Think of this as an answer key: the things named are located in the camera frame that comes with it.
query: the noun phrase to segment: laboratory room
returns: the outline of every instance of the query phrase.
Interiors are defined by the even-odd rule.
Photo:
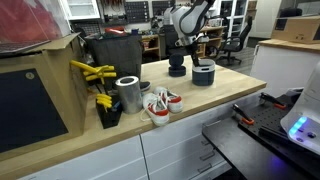
[[[0,0],[0,180],[320,179],[319,13]]]

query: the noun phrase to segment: red cloth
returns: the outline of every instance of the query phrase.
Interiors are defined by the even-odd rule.
[[[0,1],[0,41],[23,42],[53,40],[61,31],[51,12],[39,0],[35,7],[24,0]]]

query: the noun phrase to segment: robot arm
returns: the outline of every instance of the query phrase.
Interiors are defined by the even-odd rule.
[[[185,46],[195,66],[199,66],[199,59],[196,53],[198,49],[196,35],[208,20],[206,14],[214,1],[197,0],[191,8],[182,6],[171,11],[172,22],[179,37],[176,45]]]

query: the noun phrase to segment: blue light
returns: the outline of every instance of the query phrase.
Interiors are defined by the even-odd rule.
[[[307,121],[307,117],[305,117],[305,116],[302,116],[299,120],[298,120],[298,122],[300,122],[300,123],[305,123]]]
[[[298,131],[298,129],[301,128],[301,126],[307,121],[307,119],[308,118],[305,116],[300,117],[298,121],[291,127],[289,134],[294,135]]]

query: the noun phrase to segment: drawer handle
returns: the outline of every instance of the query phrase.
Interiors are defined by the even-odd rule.
[[[201,144],[204,145],[204,146],[206,146],[206,145],[208,145],[208,144],[210,144],[210,143],[209,143],[209,141],[201,141]]]
[[[201,159],[202,161],[205,161],[205,160],[213,157],[214,155],[215,155],[215,153],[214,153],[213,151],[211,151],[211,152],[209,152],[209,153],[206,154],[206,155],[200,156],[200,159]]]
[[[201,174],[203,172],[205,172],[206,170],[212,168],[211,163],[209,163],[208,165],[204,166],[203,168],[198,169],[198,172]]]

